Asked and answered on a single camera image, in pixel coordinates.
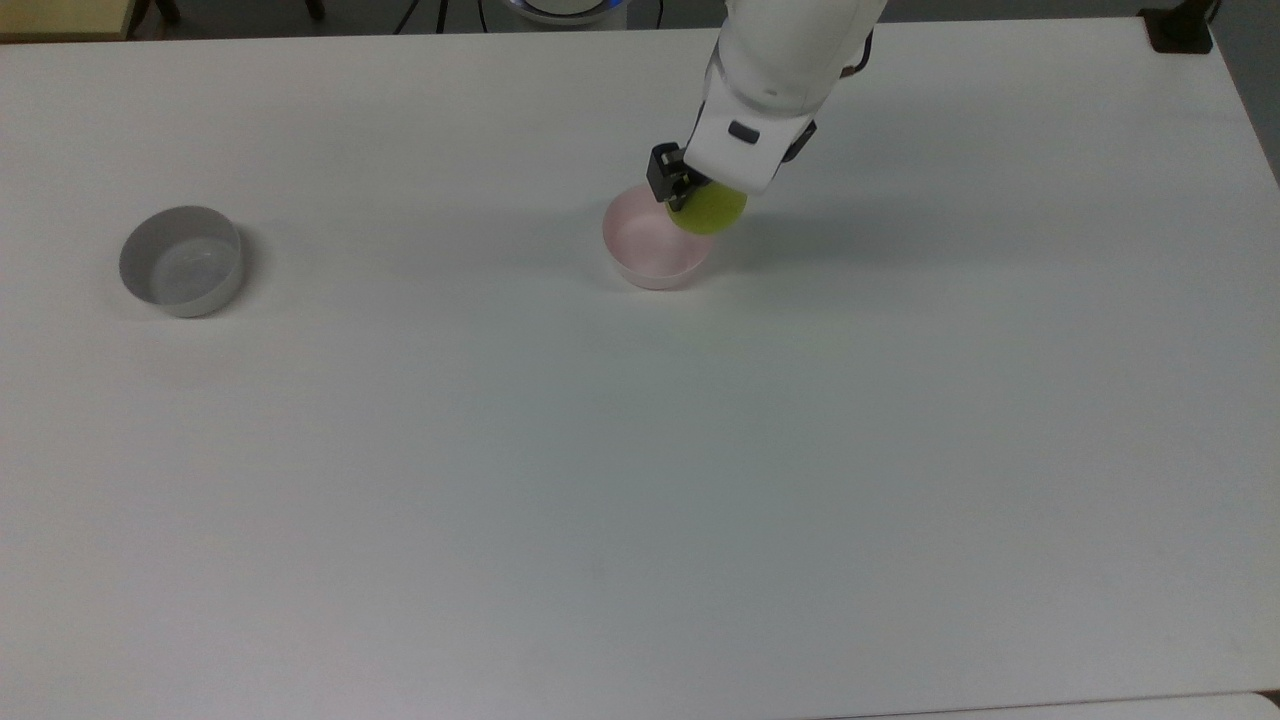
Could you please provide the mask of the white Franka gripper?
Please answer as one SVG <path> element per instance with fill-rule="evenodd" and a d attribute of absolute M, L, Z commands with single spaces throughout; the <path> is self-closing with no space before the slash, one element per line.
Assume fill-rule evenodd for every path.
<path fill-rule="evenodd" d="M 685 147 L 652 149 L 646 182 L 672 211 L 701 187 L 701 176 L 741 193 L 763 193 L 814 117 L 758 111 L 728 90 L 708 90 Z"/>

